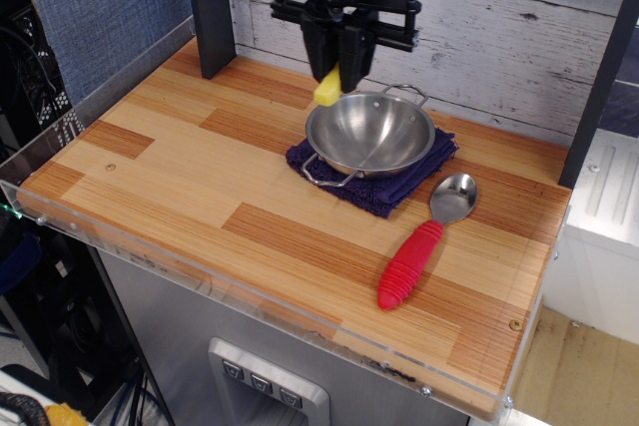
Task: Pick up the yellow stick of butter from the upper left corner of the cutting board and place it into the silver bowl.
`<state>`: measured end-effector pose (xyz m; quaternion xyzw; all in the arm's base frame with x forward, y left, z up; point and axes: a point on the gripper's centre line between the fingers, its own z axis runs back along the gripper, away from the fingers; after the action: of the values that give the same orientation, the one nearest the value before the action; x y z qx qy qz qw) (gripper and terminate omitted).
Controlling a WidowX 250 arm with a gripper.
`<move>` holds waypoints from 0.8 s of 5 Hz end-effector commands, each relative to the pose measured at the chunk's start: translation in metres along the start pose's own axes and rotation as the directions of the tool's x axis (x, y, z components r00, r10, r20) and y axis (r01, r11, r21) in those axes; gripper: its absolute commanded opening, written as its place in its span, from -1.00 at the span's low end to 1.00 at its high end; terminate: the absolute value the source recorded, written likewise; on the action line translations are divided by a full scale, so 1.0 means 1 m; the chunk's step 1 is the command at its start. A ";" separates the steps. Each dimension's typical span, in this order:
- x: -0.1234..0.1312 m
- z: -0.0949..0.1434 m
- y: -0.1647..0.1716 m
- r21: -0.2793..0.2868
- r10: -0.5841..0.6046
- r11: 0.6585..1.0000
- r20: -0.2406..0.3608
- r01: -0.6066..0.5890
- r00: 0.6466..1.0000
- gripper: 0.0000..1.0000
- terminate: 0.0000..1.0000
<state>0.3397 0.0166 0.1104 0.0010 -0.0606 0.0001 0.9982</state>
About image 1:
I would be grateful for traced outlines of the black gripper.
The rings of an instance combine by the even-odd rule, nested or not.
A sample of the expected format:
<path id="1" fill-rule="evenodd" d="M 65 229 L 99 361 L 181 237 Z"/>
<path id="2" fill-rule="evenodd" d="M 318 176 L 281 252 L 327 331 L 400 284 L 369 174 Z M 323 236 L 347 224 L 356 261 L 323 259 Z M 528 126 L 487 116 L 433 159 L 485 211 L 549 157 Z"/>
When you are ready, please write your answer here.
<path id="1" fill-rule="evenodd" d="M 370 71 L 375 44 L 411 51 L 417 43 L 417 0 L 274 0 L 273 16 L 301 26 L 314 78 L 338 62 L 341 90 L 353 91 Z"/>

